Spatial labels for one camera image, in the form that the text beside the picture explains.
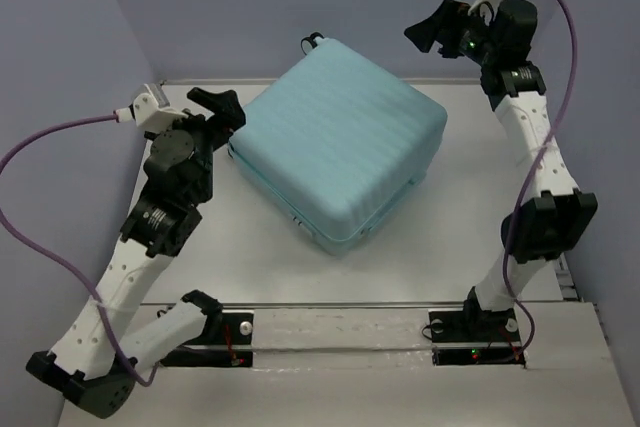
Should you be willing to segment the light blue suitcase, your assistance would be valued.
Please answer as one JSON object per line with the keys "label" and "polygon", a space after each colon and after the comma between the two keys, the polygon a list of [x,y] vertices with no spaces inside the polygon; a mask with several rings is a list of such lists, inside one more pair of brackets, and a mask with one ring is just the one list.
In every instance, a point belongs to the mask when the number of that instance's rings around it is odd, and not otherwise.
{"label": "light blue suitcase", "polygon": [[381,226],[425,177],[443,106],[315,32],[304,57],[245,108],[230,140],[238,170],[326,252]]}

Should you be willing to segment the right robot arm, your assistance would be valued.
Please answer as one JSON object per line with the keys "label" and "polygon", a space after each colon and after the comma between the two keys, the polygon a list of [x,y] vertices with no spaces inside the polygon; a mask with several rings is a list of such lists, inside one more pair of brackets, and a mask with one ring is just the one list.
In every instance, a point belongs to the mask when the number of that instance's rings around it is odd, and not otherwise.
{"label": "right robot arm", "polygon": [[582,191],[564,162],[547,111],[546,85],[529,61],[537,9],[526,0],[502,0],[488,20],[462,1],[443,0],[427,19],[405,29],[422,52],[467,57],[511,146],[523,185],[501,224],[502,253],[459,312],[441,321],[439,336],[489,338],[513,317],[520,294],[549,262],[573,249],[596,213],[594,194]]}

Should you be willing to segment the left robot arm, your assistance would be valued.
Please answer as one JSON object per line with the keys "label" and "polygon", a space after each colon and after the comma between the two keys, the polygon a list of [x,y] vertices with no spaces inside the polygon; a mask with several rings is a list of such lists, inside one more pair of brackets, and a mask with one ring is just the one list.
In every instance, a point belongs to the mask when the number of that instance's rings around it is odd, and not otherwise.
{"label": "left robot arm", "polygon": [[222,304],[199,290],[139,330],[127,330],[160,275],[202,220],[200,205],[213,197],[213,154],[246,123],[235,91],[194,87],[188,100],[207,115],[173,108],[162,90],[145,85],[119,121],[134,121],[150,142],[146,181],[120,229],[113,255],[69,330],[26,369],[66,401],[99,418],[115,414],[143,373],[193,340],[233,339]]}

